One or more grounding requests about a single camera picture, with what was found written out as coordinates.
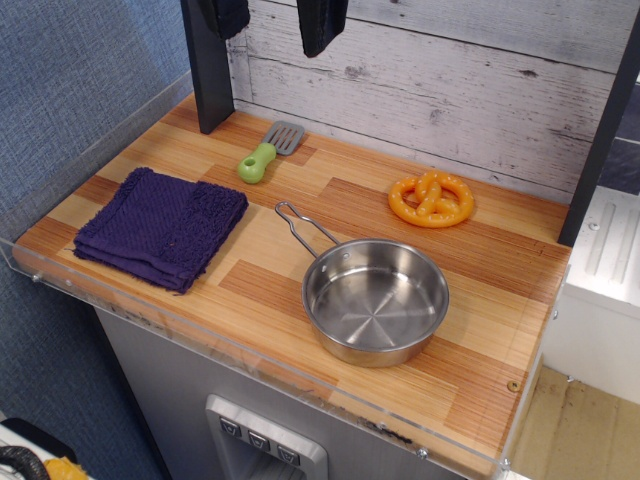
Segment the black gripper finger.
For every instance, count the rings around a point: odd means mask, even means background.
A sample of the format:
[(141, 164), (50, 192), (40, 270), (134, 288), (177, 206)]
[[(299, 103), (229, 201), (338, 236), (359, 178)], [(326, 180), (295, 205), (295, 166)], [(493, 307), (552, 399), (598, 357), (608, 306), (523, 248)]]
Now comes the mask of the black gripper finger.
[(348, 4), (348, 0), (297, 1), (303, 51), (306, 57), (317, 57), (343, 32)]
[(222, 40), (233, 38), (250, 22), (246, 0), (204, 0), (203, 15), (208, 27)]

